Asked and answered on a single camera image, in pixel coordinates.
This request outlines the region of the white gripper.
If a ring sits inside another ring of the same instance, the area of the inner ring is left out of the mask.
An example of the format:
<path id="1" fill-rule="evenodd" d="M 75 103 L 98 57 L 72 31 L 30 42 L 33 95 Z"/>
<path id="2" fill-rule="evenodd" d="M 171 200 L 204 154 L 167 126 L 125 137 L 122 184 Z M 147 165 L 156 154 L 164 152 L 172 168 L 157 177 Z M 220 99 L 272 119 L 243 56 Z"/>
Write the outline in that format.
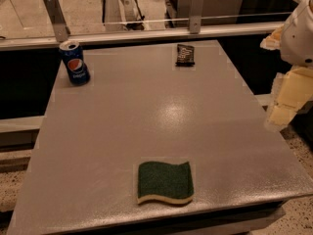
<path id="1" fill-rule="evenodd" d="M 313 97 L 312 0 L 302 0 L 284 27 L 278 27 L 265 37 L 260 47 L 280 50 L 283 61 L 296 65 L 286 74 L 278 73 L 274 78 L 267 109 L 266 127 L 286 128 Z"/>

